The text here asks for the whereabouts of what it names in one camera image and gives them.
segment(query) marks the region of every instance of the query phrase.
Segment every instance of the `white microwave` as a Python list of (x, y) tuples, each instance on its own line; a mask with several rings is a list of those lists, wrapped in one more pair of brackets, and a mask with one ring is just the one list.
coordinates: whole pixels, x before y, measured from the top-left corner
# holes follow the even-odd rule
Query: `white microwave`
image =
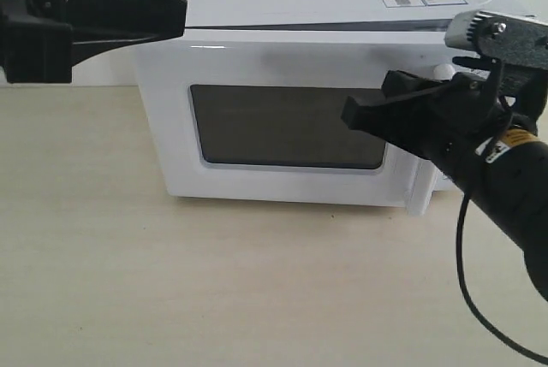
[(169, 193), (424, 212), (447, 187), (439, 172), (348, 130), (346, 98), (381, 95), (392, 69), (451, 70), (462, 52), (443, 30), (463, 10), (527, 14), (513, 0), (428, 1), (188, 0), (183, 38), (135, 49)]

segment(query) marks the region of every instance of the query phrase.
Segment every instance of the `microwave window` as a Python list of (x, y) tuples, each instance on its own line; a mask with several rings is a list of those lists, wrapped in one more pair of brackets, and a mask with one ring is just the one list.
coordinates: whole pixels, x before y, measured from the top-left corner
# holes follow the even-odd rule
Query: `microwave window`
[(209, 163), (378, 169), (386, 143), (348, 130), (347, 96), (377, 89), (212, 86), (190, 88), (203, 158)]

